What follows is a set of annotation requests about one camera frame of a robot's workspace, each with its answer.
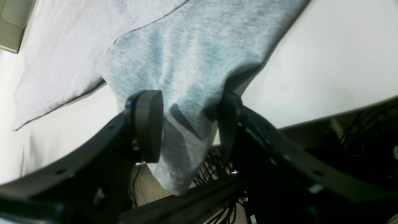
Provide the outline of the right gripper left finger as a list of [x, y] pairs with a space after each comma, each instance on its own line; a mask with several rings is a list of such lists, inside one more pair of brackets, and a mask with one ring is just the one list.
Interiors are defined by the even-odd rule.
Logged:
[[103, 185], [124, 187], [136, 162], [159, 161], [163, 118], [162, 92], [140, 91], [128, 98], [123, 112], [83, 145], [46, 167], [1, 185], [1, 195], [32, 199], [81, 190], [88, 196]]

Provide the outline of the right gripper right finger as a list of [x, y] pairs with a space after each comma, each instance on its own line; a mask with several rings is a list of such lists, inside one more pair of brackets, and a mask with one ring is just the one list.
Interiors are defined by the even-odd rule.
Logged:
[[217, 110], [223, 158], [237, 153], [239, 144], [254, 143], [256, 153], [264, 152], [275, 159], [284, 166], [283, 171], [292, 173], [293, 179], [311, 183], [309, 190], [313, 194], [320, 187], [354, 202], [397, 197], [397, 190], [359, 180], [305, 152], [264, 117], [243, 106], [234, 93], [224, 93]]

